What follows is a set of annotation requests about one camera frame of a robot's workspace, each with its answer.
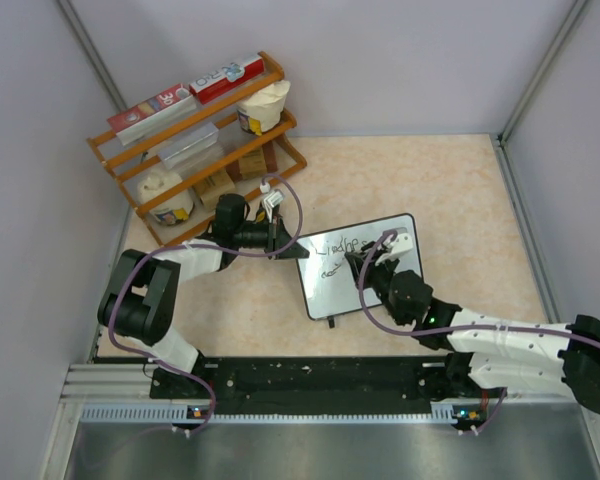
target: white container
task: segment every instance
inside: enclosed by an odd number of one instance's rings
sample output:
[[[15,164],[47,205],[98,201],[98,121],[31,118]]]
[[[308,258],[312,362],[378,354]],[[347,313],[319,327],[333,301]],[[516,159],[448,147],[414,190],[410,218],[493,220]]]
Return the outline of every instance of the white container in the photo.
[[[275,127],[280,121],[290,86],[288,80],[280,80],[239,101],[236,105],[240,127],[256,135]]]
[[[162,164],[171,170],[180,162],[196,155],[218,141],[220,130],[207,123],[193,131],[185,131],[173,138],[173,141],[158,151]]]
[[[140,203],[147,203],[180,182],[182,182],[182,177],[178,173],[165,170],[162,166],[152,168],[149,174],[138,183]],[[149,213],[160,225],[172,226],[187,221],[193,207],[193,195],[187,189],[151,209]]]

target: toothpaste box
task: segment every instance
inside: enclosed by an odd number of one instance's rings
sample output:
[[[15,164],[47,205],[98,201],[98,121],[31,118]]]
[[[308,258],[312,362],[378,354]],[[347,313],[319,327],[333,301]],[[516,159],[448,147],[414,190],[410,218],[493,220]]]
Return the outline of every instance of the toothpaste box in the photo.
[[[189,90],[204,104],[263,72],[262,57],[250,55],[194,80],[189,84]]]

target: metal plate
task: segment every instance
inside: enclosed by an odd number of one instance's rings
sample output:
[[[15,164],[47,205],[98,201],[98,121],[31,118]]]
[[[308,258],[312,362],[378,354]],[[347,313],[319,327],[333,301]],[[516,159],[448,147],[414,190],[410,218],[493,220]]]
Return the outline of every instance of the metal plate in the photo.
[[[367,243],[374,243],[382,232],[393,228],[405,228],[416,246],[400,259],[396,271],[413,270],[422,275],[416,224],[408,213],[313,233],[298,239],[298,243],[311,252],[309,258],[298,260],[309,318],[320,320],[360,310],[358,291],[344,253],[359,250]],[[364,299],[370,307],[380,305],[371,289],[364,292]]]
[[[147,427],[81,425],[86,461],[109,460],[97,470],[74,460],[66,479],[600,480],[576,405],[505,405],[478,437],[405,424],[212,425],[190,440],[136,436]]]

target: whiteboard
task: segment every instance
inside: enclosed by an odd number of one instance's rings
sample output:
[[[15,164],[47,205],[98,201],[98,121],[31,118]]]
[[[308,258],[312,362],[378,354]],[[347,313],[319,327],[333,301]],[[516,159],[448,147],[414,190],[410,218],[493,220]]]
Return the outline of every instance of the whiteboard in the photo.
[[[344,254],[374,243],[384,231],[394,228],[406,229],[415,245],[413,250],[400,259],[396,272],[413,270],[422,276],[416,223],[408,213],[313,233],[298,239],[298,243],[310,253],[309,258],[297,261],[309,318],[320,320],[362,308],[358,289]],[[380,305],[380,300],[372,289],[365,290],[364,299],[369,307]]]

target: plastic container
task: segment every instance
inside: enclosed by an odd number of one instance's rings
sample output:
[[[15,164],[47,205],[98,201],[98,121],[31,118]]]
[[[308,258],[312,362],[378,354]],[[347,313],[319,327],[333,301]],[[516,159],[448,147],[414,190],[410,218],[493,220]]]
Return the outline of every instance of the plastic container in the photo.
[[[140,202],[147,203],[180,182],[182,177],[177,172],[165,170],[161,165],[157,165],[138,183]],[[191,190],[187,189],[151,209],[149,213],[160,225],[172,226],[187,221],[193,208],[193,195]]]
[[[217,142],[178,163],[171,171],[178,173],[182,178],[189,178],[225,156],[226,150],[223,148],[221,142]]]
[[[207,123],[190,132],[173,137],[173,142],[158,150],[158,157],[169,170],[188,158],[202,152],[218,141],[220,130]]]
[[[262,135],[275,127],[280,121],[290,86],[288,80],[280,80],[240,100],[236,104],[240,127],[245,132],[256,135]]]

